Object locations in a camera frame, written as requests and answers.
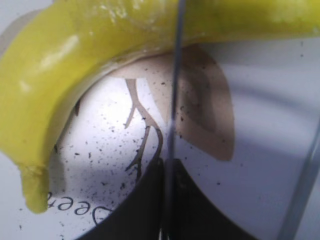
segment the tan leaf shape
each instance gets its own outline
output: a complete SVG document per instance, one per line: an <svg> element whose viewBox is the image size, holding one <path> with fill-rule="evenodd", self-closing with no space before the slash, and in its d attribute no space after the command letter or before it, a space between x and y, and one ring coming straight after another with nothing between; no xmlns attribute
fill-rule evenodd
<svg viewBox="0 0 320 240"><path fill-rule="evenodd" d="M172 53L141 59L111 73L146 78L163 120L170 118ZM235 126L231 94L218 64L198 46L183 49L176 131L183 139L218 160L234 154Z"/></svg>

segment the dark specks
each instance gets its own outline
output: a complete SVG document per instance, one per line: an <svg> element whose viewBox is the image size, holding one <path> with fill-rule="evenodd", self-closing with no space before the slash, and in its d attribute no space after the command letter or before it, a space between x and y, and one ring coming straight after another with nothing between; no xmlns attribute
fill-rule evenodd
<svg viewBox="0 0 320 240"><path fill-rule="evenodd" d="M124 182L121 183L120 189L123 190L123 189L125 189L125 188L126 188L126 184L125 184Z"/></svg>
<svg viewBox="0 0 320 240"><path fill-rule="evenodd" d="M74 114L75 114L76 116L79 115L80 102L81 102L81 99L79 99L78 102L77 102L77 103L75 104L75 106L74 106Z"/></svg>

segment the white surface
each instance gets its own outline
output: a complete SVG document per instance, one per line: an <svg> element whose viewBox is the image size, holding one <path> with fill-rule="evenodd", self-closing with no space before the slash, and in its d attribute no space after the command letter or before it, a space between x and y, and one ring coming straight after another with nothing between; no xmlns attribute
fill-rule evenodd
<svg viewBox="0 0 320 240"><path fill-rule="evenodd" d="M0 32L17 14L49 3L47 0L2 0ZM234 158L231 162L215 161L196 148L191 149L180 139L177 143L178 157L183 159L204 193L233 221L262 240L277 237L315 134L320 115L319 45L319 39L296 39L206 46L222 67L231 88L236 130ZM149 89L144 80L139 81L139 96L144 96L141 101L146 108L149 105L155 118L161 119L153 101L148 98ZM131 158L123 159L123 166L108 158L103 165L117 165L108 169L99 167L102 164L100 159L105 157L100 149L103 153L115 151L125 139L131 144L126 154L132 157L139 145L137 141L135 146L133 140L139 140L144 133L144 123L137 113L130 126L134 133L130 131L128 134L123 128L131 107L131 100L126 98L128 92L121 90L121 95L116 95L120 88L123 89L123 84L121 80L103 81L94 96L87 95L86 105L81 108L82 117L74 120L70 128L72 133L61 143L61 155L54 157L62 163L53 161L51 164L51 171L55 173L52 176L52 182L55 180L52 200L56 202L47 213L33 215L26 210L18 170L0 156L0 192L5 193L0 198L0 239L14 240L22 236L28 236L28 239L73 239L94 227L92 210L95 207L113 208L123 200L132 188L134 176L122 174L123 171L119 170L123 170ZM109 90L113 88L108 91L114 92L113 95L105 94L107 87ZM108 114L119 108L125 111L122 116ZM122 122L115 128L116 138L109 139L109 127L116 126L117 121ZM152 131L149 140L148 144L156 144L157 137ZM153 154L152 147L150 149L146 156ZM89 153L94 164L88 162ZM67 172L68 177L60 179L59 171ZM123 181L126 188L120 189ZM106 192L101 191L102 187L106 187ZM320 211L318 188L313 195L315 198L310 201L306 215ZM62 197L74 200L69 210L58 210L59 204L68 201ZM81 201L88 201L91 207L88 213L78 216L74 211ZM98 218L107 215L108 211L102 210ZM316 225L310 229L301 230L298 239L315 239L313 234L318 234L319 230Z"/></svg>

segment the brown leaf graphic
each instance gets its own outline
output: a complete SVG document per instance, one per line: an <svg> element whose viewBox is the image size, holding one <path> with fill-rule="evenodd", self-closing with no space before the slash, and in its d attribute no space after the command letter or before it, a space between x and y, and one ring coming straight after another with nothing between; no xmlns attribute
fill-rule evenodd
<svg viewBox="0 0 320 240"><path fill-rule="evenodd" d="M112 77L146 78L163 120L171 107L173 55L141 59L112 72ZM235 145L231 94L223 71L198 46L183 49L179 79L177 134L190 144L228 161Z"/></svg>

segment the banana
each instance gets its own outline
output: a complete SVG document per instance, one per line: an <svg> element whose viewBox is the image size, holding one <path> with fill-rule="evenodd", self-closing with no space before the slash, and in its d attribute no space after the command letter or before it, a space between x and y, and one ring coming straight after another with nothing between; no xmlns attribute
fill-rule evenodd
<svg viewBox="0 0 320 240"><path fill-rule="evenodd" d="M172 50L178 0L57 0L0 60L0 150L27 207L47 210L48 163L77 100L103 75ZM183 45L316 37L319 0L186 0Z"/></svg>

